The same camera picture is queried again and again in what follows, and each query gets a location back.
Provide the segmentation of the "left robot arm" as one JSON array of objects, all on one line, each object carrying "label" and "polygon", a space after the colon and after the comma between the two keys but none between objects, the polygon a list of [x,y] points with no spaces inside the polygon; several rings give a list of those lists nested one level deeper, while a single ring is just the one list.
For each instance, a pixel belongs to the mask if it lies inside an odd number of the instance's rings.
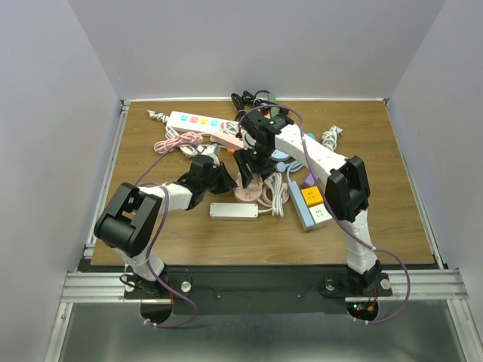
[{"label": "left robot arm", "polygon": [[152,234],[158,216],[191,210],[206,193],[224,194],[236,187],[222,161],[196,156],[187,172],[167,185],[136,186],[122,183],[98,217],[94,235],[122,256],[142,288],[152,297],[162,296],[168,279],[165,264],[152,252]]}]

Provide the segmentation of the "white cube socket adapter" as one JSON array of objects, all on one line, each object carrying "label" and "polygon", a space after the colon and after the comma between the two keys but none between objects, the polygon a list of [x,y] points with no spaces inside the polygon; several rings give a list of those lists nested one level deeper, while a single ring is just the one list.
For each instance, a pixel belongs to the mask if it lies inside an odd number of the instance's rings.
[{"label": "white cube socket adapter", "polygon": [[327,211],[324,204],[310,207],[309,212],[314,222],[314,229],[325,227],[332,220],[332,216]]}]

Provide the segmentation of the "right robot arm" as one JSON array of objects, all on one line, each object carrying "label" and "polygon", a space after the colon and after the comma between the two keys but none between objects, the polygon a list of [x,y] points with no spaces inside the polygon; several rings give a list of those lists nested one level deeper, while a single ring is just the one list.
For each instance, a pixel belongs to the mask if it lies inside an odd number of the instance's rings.
[{"label": "right robot arm", "polygon": [[356,294],[371,290],[381,273],[376,249],[368,228],[368,199],[371,195],[365,163],[357,156],[347,158],[318,143],[295,124],[286,106],[272,118],[258,108],[246,112],[238,121],[254,141],[235,152],[234,157],[247,187],[254,176],[266,179],[275,168],[270,156],[274,150],[290,155],[309,169],[319,187],[324,205],[343,230],[347,250],[347,285]]}]

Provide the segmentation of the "light blue power strip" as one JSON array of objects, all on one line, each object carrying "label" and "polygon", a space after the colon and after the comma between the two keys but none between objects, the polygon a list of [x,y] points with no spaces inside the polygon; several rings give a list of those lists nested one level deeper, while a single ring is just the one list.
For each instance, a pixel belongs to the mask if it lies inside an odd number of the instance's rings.
[{"label": "light blue power strip", "polygon": [[291,179],[291,166],[287,168],[286,175],[288,178],[288,191],[290,198],[294,204],[303,230],[306,232],[311,231],[315,228],[315,222],[311,213],[309,212],[306,202],[303,200],[302,192],[297,185],[297,182]]}]

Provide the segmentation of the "yellow cube socket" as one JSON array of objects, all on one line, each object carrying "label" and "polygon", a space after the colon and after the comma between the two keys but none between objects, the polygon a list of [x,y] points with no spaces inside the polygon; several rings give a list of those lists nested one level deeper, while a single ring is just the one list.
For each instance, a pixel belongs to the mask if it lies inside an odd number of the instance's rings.
[{"label": "yellow cube socket", "polygon": [[322,204],[323,197],[317,186],[311,186],[309,188],[304,188],[301,190],[303,200],[305,201],[307,207],[314,207]]}]

